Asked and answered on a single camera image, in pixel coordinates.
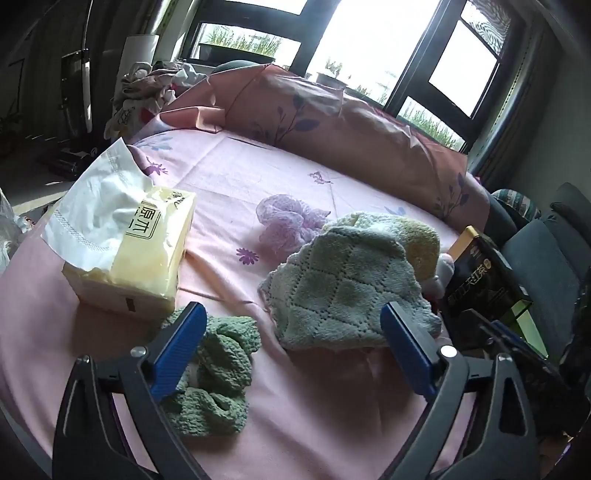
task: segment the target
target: tissue paper sheet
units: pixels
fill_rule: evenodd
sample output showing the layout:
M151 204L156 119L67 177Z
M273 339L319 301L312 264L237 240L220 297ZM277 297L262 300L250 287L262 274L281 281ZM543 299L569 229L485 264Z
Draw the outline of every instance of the tissue paper sheet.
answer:
M74 267L108 270L138 205L151 188L152 180L119 139L72 185L41 237Z

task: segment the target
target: pink bed sheet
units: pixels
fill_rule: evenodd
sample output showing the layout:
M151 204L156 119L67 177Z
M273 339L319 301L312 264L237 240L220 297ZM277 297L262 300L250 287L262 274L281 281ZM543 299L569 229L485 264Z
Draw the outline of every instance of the pink bed sheet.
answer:
M286 352L256 292L278 265L258 237L258 202L288 193L334 219L355 210L394 212L457 233L402 200L320 164L227 132L165 132L130 147L154 183L197 193L177 305L197 300L213 315L250 315L262 348L253 355L246 427L234 437L186 439L214 479L373 480L408 437L425 402L412 393L387 349ZM0 277L0 395L51 454L57 413L75 357L128 352L147 340L136 320L79 304L63 261L39 225ZM456 454L472 405L465 402L437 467ZM121 407L138 461L149 465Z

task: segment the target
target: blue gripper pad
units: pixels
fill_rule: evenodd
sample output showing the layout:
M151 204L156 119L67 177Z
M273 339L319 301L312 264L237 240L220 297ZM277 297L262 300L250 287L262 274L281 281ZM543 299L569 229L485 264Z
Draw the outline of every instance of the blue gripper pad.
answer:
M156 338L153 341L153 345L158 345L164 340L164 345L152 366L150 393L156 402L174 393L187 364L195 355L206 326L205 307L200 303L191 302L176 322L162 330L160 335L163 335L164 339Z
M430 359L422 349L421 341L430 341L435 346L434 340L426 332L428 339L423 339L422 336L416 337L416 334L420 336L422 332L414 332L415 335L413 335L413 331L389 304L382 308L379 322L390 350L396 357L413 391L430 401L437 394L434 384L434 365L433 359ZM413 325L413 330L420 328Z

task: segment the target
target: window frame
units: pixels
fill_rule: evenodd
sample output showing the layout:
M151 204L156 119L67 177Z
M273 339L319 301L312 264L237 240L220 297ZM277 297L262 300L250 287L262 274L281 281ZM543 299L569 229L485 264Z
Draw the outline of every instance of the window frame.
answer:
M383 110L406 124L408 122L399 114L406 98L411 97L462 137L465 143L460 151L468 152L480 136L490 111L502 94L514 66L517 45L525 31L525 21L510 2L495 1L508 11L511 18L509 30L499 54L496 54L462 18L467 0L440 0L385 105L349 87L346 88L347 92L362 98L373 107ZM275 8L236 1L200 0L183 43L181 58L192 63L205 63L190 57L203 24L249 28L299 42L300 48L290 71L305 77L306 70L339 3L340 0L308 0L301 13L297 15ZM470 116L429 82L459 21L467 26L497 58L497 64Z

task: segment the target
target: silver screw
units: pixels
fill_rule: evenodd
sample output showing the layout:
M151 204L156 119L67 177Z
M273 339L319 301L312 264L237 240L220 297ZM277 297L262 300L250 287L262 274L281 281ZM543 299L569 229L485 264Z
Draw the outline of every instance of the silver screw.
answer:
M140 358L146 354L146 348L144 346L134 346L131 351L131 356Z
M439 351L443 356L446 356L447 358L454 358L457 355L456 348L452 347L451 345L443 345Z

